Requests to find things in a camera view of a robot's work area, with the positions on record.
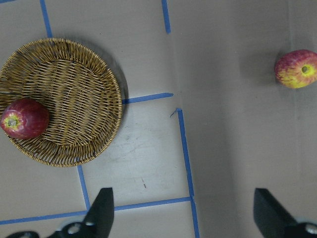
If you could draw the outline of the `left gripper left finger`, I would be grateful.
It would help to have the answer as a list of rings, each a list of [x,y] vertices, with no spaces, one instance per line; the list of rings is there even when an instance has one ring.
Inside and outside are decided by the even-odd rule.
[[[72,222],[57,229],[51,238],[107,238],[114,221],[114,198],[111,187],[102,188],[93,204],[87,211],[59,213],[53,215],[36,216],[5,220],[5,224],[17,224],[58,218],[84,216],[81,221]]]

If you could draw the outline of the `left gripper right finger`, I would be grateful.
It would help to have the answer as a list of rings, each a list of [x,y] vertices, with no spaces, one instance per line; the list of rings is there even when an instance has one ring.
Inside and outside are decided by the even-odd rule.
[[[298,222],[266,188],[254,191],[253,218],[264,238],[315,238],[317,224]]]

